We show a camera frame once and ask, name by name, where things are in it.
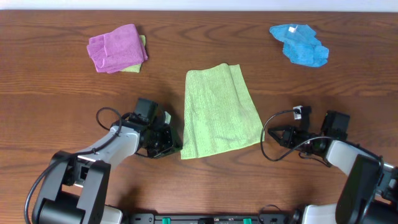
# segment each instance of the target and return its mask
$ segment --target folded cloth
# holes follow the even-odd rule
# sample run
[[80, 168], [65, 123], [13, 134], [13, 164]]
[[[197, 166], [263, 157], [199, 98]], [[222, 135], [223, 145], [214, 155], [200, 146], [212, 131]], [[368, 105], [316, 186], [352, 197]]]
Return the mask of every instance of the folded cloth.
[[[139, 38], [141, 39], [142, 44], [146, 44], [146, 39], [144, 35], [140, 35]], [[124, 68], [123, 70], [121, 70], [122, 72], [137, 72], [139, 73], [139, 70], [141, 69], [141, 63], [138, 65], [132, 65], [130, 67]]]
[[191, 70], [185, 82], [181, 159], [211, 156], [260, 142], [262, 124], [239, 65]]
[[269, 32], [284, 42], [283, 53], [292, 63], [321, 67], [328, 62], [329, 49], [315, 38], [317, 34], [308, 25], [286, 24], [273, 26]]
[[87, 51], [97, 72], [117, 72], [148, 59], [134, 24], [90, 38]]

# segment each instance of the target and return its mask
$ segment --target crumpled blue towel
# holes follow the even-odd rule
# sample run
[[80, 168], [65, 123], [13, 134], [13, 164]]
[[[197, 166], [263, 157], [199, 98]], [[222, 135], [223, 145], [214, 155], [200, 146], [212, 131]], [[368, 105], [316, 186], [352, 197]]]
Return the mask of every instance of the crumpled blue towel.
[[273, 26], [269, 32], [284, 44], [283, 53], [292, 63], [321, 67], [328, 63], [329, 49], [315, 38], [317, 34], [308, 25], [285, 24]]

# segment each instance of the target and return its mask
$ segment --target purple cloth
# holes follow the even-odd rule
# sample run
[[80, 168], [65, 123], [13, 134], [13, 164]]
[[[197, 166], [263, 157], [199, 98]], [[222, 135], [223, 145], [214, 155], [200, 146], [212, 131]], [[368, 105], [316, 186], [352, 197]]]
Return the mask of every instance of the purple cloth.
[[89, 39], [87, 52], [97, 72], [118, 72], [148, 60], [134, 24]]

